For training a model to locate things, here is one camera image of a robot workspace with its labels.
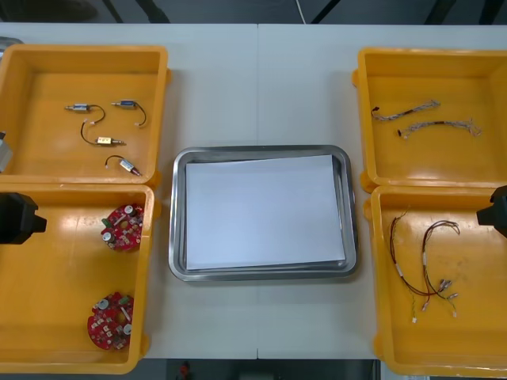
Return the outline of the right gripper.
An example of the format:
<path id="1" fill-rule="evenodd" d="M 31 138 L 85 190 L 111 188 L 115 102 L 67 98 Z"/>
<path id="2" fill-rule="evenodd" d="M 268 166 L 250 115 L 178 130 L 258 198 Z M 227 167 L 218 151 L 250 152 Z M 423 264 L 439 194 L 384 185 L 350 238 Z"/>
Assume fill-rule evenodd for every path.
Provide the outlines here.
<path id="1" fill-rule="evenodd" d="M 507 186 L 494 190 L 490 205 L 476 212 L 480 226 L 492 226 L 504 238 L 507 237 Z"/>

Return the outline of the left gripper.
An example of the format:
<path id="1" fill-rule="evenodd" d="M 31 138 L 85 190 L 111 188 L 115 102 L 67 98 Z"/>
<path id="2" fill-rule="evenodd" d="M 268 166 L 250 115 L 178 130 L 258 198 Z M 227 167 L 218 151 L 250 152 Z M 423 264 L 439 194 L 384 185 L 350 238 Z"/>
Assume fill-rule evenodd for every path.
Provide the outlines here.
<path id="1" fill-rule="evenodd" d="M 1 193 L 1 244 L 22 245 L 34 233 L 44 233 L 47 220 L 36 214 L 38 205 L 17 192 Z"/>

